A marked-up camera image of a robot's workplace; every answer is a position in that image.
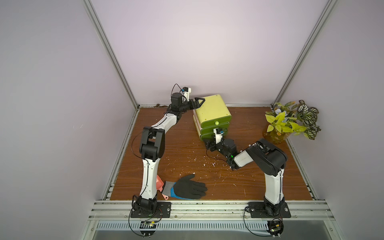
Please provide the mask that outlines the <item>dark green bottom drawer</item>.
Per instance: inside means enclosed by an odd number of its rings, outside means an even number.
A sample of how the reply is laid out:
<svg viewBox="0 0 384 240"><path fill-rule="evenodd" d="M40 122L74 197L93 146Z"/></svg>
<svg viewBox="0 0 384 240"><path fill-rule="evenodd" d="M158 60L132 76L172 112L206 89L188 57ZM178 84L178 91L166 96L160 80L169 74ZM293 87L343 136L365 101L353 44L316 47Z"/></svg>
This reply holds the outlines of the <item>dark green bottom drawer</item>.
<svg viewBox="0 0 384 240"><path fill-rule="evenodd" d="M202 141L212 140L212 139L213 140L215 139L215 134L214 134L213 130L210 133L200 135L200 140L202 140Z"/></svg>

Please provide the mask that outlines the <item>dark green top drawer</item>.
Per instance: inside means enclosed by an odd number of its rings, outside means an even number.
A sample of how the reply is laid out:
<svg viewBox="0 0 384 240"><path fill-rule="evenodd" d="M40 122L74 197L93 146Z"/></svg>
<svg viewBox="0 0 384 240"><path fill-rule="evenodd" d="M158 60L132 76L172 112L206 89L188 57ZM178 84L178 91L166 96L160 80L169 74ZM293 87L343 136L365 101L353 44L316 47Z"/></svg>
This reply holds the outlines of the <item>dark green top drawer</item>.
<svg viewBox="0 0 384 240"><path fill-rule="evenodd" d="M214 127L222 124L229 124L232 120L231 115L225 115L220 118L208 118L208 117L203 117L202 120L200 121L201 128L209 128L209 127Z"/></svg>

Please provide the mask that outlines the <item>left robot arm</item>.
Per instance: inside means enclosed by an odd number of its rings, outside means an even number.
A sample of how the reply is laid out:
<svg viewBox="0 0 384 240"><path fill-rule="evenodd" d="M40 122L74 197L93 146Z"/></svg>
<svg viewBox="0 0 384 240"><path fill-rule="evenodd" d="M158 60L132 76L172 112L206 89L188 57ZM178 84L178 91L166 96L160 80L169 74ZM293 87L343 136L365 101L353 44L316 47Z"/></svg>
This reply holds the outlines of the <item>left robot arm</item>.
<svg viewBox="0 0 384 240"><path fill-rule="evenodd" d="M133 209L138 212L154 214L157 207L156 186L158 166L166 148L166 133L177 124L182 114L189 110L200 108L204 98L188 98L189 93L173 93L171 104L163 118L150 127L144 127L139 147L140 158L143 160L143 184L139 196L133 196ZM206 195L208 190L204 183L195 182L194 174L180 178L177 182L165 182L162 194L166 197L182 200L198 200Z"/></svg>

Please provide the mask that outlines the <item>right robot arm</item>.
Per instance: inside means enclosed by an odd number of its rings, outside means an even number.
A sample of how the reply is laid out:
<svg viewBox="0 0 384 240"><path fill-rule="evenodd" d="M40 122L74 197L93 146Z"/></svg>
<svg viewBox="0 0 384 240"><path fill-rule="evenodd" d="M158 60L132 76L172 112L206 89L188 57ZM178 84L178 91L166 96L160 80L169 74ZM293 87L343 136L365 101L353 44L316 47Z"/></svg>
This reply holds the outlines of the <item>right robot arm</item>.
<svg viewBox="0 0 384 240"><path fill-rule="evenodd" d="M271 218L291 217L283 194L283 175L288 157L281 149L263 138L240 152L232 139L205 140L204 143L207 150L223 155L232 170L256 163L265 175L266 185L263 208L259 212Z"/></svg>

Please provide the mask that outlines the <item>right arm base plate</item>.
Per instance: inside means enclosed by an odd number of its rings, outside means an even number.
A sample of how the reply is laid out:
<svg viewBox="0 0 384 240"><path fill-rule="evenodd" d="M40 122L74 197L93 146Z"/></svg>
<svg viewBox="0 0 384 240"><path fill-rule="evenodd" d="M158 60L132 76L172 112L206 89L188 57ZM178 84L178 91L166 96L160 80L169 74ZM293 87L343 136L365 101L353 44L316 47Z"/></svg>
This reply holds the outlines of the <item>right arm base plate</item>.
<svg viewBox="0 0 384 240"><path fill-rule="evenodd" d="M249 202L246 212L251 214L252 218L291 218L291 212L286 202L276 205L264 202Z"/></svg>

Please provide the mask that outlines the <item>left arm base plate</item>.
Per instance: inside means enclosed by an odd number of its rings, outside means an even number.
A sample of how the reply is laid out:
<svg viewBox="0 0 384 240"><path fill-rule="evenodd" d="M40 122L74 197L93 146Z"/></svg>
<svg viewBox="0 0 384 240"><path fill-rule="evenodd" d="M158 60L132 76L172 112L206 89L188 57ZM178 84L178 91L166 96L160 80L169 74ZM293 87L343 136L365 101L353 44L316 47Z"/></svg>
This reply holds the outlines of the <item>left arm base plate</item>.
<svg viewBox="0 0 384 240"><path fill-rule="evenodd" d="M170 218L172 203L171 202L155 202L155 203L134 203L131 218Z"/></svg>

